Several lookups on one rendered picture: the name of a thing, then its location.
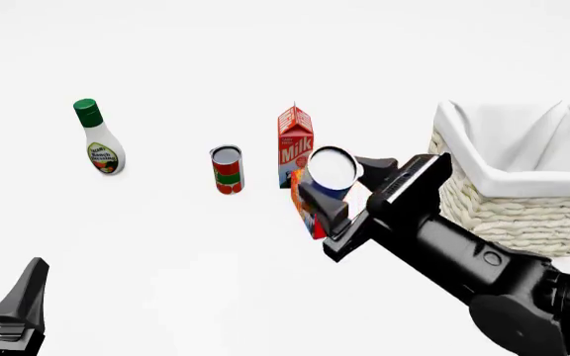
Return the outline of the orange printed food box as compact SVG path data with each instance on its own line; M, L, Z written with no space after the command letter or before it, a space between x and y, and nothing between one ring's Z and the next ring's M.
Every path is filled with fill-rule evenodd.
M292 172L290 189L291 199L312 239L324 239L326 237L326 233L323 230L319 219L317 219L315 214L310 213L308 204L305 203L299 194L299 185L302 183L303 178L303 168Z

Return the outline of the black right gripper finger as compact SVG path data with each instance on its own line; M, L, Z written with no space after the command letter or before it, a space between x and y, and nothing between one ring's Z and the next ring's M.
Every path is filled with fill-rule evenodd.
M340 192L307 182L301 183L298 190L311 213L319 219L326 236L337 236L350 224L348 203L342 200Z
M398 171L398 161L394 158L372 159L356 156L355 159L363 167L363 175L358 178L358 182L366 188L377 188Z

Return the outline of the red milk carton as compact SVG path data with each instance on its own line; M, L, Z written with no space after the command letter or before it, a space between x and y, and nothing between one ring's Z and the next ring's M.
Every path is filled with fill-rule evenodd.
M306 166L314 149L310 115L293 105L278 117L278 180L280 189L291 188L291 176Z

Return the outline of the woven basket with white lining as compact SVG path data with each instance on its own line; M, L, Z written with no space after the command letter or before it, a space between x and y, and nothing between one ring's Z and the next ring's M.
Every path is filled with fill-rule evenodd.
M429 153L449 153L444 216L483 239L570 256L570 105L438 104Z

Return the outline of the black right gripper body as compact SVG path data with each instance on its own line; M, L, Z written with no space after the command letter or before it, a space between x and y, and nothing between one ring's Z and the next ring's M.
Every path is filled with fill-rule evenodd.
M428 217L439 213L438 189L451 173L449 153L414 156L374 188L353 222L325 239L325 254L338 262L370 239L388 246L416 235Z

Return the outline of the tomato sauce can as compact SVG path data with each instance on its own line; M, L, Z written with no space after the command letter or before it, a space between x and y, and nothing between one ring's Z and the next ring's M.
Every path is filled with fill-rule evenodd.
M210 151L215 182L223 195L239 193L244 186L242 155L239 147L223 144Z

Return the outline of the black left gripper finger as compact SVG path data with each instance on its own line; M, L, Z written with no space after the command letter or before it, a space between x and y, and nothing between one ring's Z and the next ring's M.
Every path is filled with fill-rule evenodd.
M21 334L33 329L45 332L44 295L48 264L33 258L15 286L0 302L0 334Z

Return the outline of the alphabet soup can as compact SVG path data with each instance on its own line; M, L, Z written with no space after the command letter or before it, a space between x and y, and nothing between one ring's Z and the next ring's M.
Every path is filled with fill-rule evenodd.
M313 189L342 201L363 173L355 156L340 147L326 145L310 154L304 175Z

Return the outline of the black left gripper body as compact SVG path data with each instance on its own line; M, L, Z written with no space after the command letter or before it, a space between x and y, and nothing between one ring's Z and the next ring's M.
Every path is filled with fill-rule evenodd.
M45 336L35 329L21 334L0 334L0 356L38 356Z

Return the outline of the white ranch dressing bottle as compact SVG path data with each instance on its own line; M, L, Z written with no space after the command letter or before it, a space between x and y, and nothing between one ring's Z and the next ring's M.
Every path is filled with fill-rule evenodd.
M86 155L94 168L104 175L119 174L125 167L126 154L106 126L96 101L77 100L73 109L85 131Z

